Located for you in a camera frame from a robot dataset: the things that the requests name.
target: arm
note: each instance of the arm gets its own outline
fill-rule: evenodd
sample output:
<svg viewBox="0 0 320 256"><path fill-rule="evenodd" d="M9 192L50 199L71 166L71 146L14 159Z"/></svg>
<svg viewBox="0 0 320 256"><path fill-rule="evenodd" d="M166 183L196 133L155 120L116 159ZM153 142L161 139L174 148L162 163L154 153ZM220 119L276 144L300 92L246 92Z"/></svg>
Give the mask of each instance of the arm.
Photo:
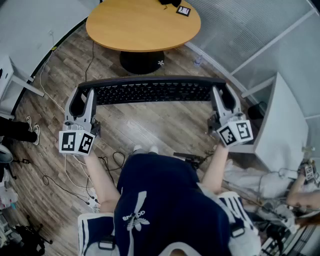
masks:
<svg viewBox="0 0 320 256"><path fill-rule="evenodd" d="M93 150L89 156L84 157L84 161L100 203L100 213L113 213L120 193Z"/></svg>
<svg viewBox="0 0 320 256"><path fill-rule="evenodd" d="M289 194L286 198L286 203L289 206L307 207L311 209L320 208L320 193L318 191L303 193L299 192L299 188L305 183L306 177L300 174L293 183Z"/></svg>
<svg viewBox="0 0 320 256"><path fill-rule="evenodd" d="M221 192L228 153L229 150L219 143L202 179L202 184L216 195Z"/></svg>

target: white desk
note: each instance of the white desk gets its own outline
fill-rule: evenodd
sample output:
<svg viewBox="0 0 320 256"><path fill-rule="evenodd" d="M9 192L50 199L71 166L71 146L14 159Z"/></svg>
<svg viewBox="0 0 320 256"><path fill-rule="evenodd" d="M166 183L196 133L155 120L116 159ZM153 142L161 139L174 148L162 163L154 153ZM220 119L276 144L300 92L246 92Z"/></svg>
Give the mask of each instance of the white desk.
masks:
<svg viewBox="0 0 320 256"><path fill-rule="evenodd" d="M247 97L272 85L269 103L254 144L237 145L230 152L255 154L270 171L297 170L307 144L308 125L290 88L282 76L255 86L242 94Z"/></svg>
<svg viewBox="0 0 320 256"><path fill-rule="evenodd" d="M45 95L42 91L38 90L32 85L26 83L21 78L17 77L14 74L14 69L16 70L17 73L19 73L20 77L26 80L30 80L31 82L34 81L32 77L28 76L26 73L24 73L22 70L20 70L16 66L13 67L9 56L5 55L2 59L0 59L0 70L2 70L2 75L0 77L0 100L2 100L3 95L6 93L6 90L8 89L8 86L10 86L11 82L15 82L18 85L25 87L26 89L34 92L35 94L38 94L41 97ZM1 110L0 110L0 116L3 116L4 118L11 118L11 119L15 118L13 115L2 112Z"/></svg>

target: buckle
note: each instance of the buckle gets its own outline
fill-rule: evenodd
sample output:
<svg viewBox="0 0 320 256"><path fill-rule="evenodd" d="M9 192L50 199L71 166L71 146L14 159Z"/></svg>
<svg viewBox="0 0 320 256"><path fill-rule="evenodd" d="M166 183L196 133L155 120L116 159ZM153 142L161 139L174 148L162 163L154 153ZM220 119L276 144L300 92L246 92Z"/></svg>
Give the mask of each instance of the buckle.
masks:
<svg viewBox="0 0 320 256"><path fill-rule="evenodd" d="M244 233L245 233L245 229L243 227L239 227L238 225L236 224L232 224L231 225L231 236L233 238L237 238L237 237L240 237L242 236Z"/></svg>
<svg viewBox="0 0 320 256"><path fill-rule="evenodd" d="M101 250L113 251L116 246L116 239L113 235L104 236L98 243Z"/></svg>

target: black table base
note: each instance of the black table base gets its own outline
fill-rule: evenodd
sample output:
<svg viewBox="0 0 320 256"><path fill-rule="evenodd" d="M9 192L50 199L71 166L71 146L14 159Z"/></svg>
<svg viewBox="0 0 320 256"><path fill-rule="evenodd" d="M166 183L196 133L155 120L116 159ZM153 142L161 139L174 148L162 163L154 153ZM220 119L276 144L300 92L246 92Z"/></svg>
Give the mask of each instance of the black table base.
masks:
<svg viewBox="0 0 320 256"><path fill-rule="evenodd" d="M152 73L161 67L165 59L163 51L120 53L120 63L125 70L138 75Z"/></svg>

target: white cable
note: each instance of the white cable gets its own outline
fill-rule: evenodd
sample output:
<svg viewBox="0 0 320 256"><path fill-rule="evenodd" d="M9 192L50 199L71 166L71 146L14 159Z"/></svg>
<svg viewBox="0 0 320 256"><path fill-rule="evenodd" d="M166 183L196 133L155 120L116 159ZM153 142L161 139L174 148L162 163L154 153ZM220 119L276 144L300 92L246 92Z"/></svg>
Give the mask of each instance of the white cable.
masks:
<svg viewBox="0 0 320 256"><path fill-rule="evenodd" d="M68 177L68 179L71 181L71 183L73 185L75 185L77 188L80 188L80 189L92 189L92 187L85 187L85 186L79 186L79 185L76 185L74 184L74 182L71 180L71 178L69 177L68 173L67 173L67 170L66 170L66 163L67 163L67 154L64 155L64 172L66 174L66 176Z"/></svg>
<svg viewBox="0 0 320 256"><path fill-rule="evenodd" d="M92 180L90 179L90 176L88 176L88 174L86 173L86 171L85 171L85 169L84 169L84 167L82 166L82 165L84 165L84 166L87 166L85 163L83 163L83 162L81 162L78 158L76 158L76 156L75 155L73 155L73 157L74 157L74 159L75 160L77 160L78 162L79 162L79 164L81 165L81 168L82 168L82 170L83 170L83 172L84 172L84 174L85 174L85 176L87 176L87 178L89 179L89 181L91 182L91 184L93 185L93 182L92 182Z"/></svg>
<svg viewBox="0 0 320 256"><path fill-rule="evenodd" d="M52 48L53 48L53 47L55 47L55 45L54 45L54 37L53 37L53 35L51 35L51 36L52 36ZM48 97L49 97L63 112L65 112L65 110L62 108L62 106L60 106L60 105L46 92L46 90L45 90L45 88L42 86L42 82L41 82L42 72L44 71L45 66L47 65L47 63L48 63L48 61L50 60L50 58L51 58L51 56L52 56L53 53L54 53L54 51L52 50L49 58L46 60L46 62L45 62L44 65L43 65L42 71L41 71L41 73L40 73L40 85L41 85L41 87L42 87L42 89L43 89L43 92L44 92L46 95L48 95Z"/></svg>
<svg viewBox="0 0 320 256"><path fill-rule="evenodd" d="M87 166L84 162L81 162L78 158L76 158L75 155L73 155L73 157L74 157L80 164L82 164L82 165L84 165L84 166Z"/></svg>

